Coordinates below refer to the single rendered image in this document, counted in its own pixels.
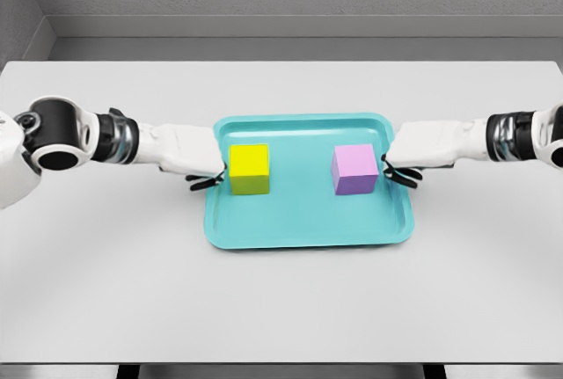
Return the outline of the purple cube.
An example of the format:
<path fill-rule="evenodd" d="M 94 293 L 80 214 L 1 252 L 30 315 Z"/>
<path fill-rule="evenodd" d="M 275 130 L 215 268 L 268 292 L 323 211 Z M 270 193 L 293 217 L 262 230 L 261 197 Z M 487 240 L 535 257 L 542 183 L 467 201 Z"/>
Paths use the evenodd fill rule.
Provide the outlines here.
<path fill-rule="evenodd" d="M 379 176 L 373 146 L 369 143 L 335 146 L 331 174 L 336 195 L 372 193 Z"/>

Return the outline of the yellow cube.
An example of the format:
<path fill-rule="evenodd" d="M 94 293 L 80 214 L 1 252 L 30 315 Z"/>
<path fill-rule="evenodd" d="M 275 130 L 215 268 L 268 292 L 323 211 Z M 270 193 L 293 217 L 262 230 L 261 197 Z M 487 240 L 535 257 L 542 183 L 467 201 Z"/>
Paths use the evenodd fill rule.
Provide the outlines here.
<path fill-rule="evenodd" d="M 269 151 L 265 143 L 231 145 L 228 162 L 231 192 L 234 195 L 268 194 Z"/>

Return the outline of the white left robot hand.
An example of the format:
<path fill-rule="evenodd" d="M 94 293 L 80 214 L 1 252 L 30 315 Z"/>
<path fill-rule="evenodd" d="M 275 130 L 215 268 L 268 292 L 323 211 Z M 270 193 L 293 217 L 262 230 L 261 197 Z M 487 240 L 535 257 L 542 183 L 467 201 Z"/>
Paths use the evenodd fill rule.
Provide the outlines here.
<path fill-rule="evenodd" d="M 227 164 L 211 128 L 168 124 L 163 131 L 161 171 L 183 176 L 193 192 L 224 181 Z"/>

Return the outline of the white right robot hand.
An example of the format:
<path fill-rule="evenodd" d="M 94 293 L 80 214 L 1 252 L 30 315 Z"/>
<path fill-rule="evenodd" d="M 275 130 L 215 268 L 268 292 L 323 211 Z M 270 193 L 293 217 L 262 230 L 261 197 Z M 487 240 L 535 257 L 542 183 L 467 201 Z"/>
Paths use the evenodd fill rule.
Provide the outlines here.
<path fill-rule="evenodd" d="M 382 155 L 384 176 L 416 189 L 426 169 L 452 168 L 458 160 L 461 121 L 432 120 L 404 123 Z"/>

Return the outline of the turquoise tray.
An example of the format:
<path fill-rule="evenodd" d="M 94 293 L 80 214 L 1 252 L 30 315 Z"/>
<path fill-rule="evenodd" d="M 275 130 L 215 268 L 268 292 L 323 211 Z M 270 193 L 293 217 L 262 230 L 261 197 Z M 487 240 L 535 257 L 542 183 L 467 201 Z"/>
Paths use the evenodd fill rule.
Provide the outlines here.
<path fill-rule="evenodd" d="M 204 233 L 226 250 L 398 244 L 414 230 L 409 194 L 380 176 L 369 194 L 339 196 L 337 145 L 369 144 L 382 156 L 394 138 L 377 113 L 230 116 L 214 125 L 225 157 L 232 145 L 266 144 L 270 191 L 236 196 L 230 182 L 208 189 Z"/>

